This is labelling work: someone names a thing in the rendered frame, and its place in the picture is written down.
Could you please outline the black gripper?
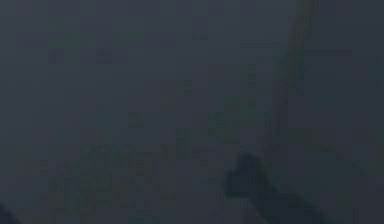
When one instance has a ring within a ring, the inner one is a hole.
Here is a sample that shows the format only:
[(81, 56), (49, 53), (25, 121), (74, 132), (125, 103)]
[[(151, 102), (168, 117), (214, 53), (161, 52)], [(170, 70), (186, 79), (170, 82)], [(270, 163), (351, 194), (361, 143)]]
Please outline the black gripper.
[(244, 169), (230, 170), (225, 175), (224, 193), (228, 197), (249, 197), (256, 189), (255, 178)]

